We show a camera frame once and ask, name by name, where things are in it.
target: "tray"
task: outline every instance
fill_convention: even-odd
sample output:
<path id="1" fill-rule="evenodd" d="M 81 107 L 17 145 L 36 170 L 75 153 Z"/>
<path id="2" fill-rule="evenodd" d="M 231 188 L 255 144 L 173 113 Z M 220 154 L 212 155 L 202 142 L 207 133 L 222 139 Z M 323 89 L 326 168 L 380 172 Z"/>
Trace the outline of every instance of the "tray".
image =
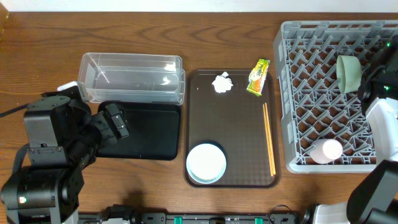
<path id="1" fill-rule="evenodd" d="M 216 93 L 211 84 L 228 72 L 233 87 Z M 280 179 L 275 96 L 272 77 L 267 75 L 262 96 L 246 91 L 250 70 L 196 70 L 188 79 L 187 140 L 185 162 L 193 147 L 201 143 L 220 145 L 227 168 L 220 180 L 199 184 L 184 168 L 186 181 L 194 187 L 271 188 Z M 274 146 L 276 175 L 271 177 L 262 105 L 268 104 Z"/>
<path id="2" fill-rule="evenodd" d="M 99 105 L 101 111 L 112 101 Z M 121 105 L 129 126 L 129 136 L 115 146 L 98 151 L 98 157 L 172 160 L 177 156 L 180 130 L 180 107 L 157 103 Z"/>
<path id="3" fill-rule="evenodd" d="M 275 70 L 282 100 L 286 168 L 293 173 L 371 172 L 376 167 L 373 135 L 356 93 L 340 94 L 339 55 L 362 66 L 391 36 L 398 21 L 287 21 L 274 40 Z M 343 155 L 325 165 L 309 152 L 318 138 L 333 138 Z"/>

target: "clear plastic container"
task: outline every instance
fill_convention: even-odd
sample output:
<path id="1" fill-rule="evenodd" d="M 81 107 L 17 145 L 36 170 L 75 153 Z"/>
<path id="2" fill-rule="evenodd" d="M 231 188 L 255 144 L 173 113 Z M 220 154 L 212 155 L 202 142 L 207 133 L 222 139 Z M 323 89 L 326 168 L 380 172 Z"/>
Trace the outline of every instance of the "clear plastic container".
<path id="1" fill-rule="evenodd" d="M 108 100 L 181 105 L 182 59 L 174 55 L 86 53 L 79 71 L 90 102 Z"/>

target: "crumpled white tissue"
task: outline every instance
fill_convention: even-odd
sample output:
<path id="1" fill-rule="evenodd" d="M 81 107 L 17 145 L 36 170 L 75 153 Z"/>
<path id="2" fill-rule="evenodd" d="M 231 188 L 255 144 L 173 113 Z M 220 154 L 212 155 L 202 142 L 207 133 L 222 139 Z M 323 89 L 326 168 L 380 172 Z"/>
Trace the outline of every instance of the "crumpled white tissue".
<path id="1" fill-rule="evenodd" d="M 217 75 L 216 79 L 213 81 L 214 90 L 217 93 L 225 93 L 231 90 L 233 84 L 232 80 L 228 77 L 228 73 L 224 72 L 222 75 Z"/>

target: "black tray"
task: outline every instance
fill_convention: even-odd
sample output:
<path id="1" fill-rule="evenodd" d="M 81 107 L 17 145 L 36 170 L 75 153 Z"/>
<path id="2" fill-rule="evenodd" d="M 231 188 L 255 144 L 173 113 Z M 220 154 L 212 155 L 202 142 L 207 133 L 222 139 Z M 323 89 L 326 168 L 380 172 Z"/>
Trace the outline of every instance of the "black tray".
<path id="1" fill-rule="evenodd" d="M 176 105 L 106 101 L 124 108 L 129 136 L 98 151 L 98 157 L 172 160 L 177 156 L 181 110 Z"/>
<path id="2" fill-rule="evenodd" d="M 216 93 L 211 84 L 217 75 L 228 72 L 233 87 Z M 187 140 L 185 179 L 194 187 L 271 188 L 280 179 L 275 96 L 272 77 L 267 75 L 262 96 L 246 90 L 250 70 L 196 70 L 188 79 Z M 271 125 L 276 175 L 271 177 L 264 114 L 267 103 Z M 188 153 L 201 143 L 219 144 L 226 154 L 227 167 L 222 178 L 200 184 L 189 176 Z"/>

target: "white wall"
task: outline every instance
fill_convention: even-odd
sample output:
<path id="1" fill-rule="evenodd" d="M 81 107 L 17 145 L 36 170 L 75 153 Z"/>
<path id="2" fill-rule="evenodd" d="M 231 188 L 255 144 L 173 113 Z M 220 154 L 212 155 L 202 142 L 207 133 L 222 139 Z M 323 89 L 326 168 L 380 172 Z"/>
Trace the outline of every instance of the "white wall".
<path id="1" fill-rule="evenodd" d="M 398 0 L 0 0 L 8 11 L 398 12 Z"/>

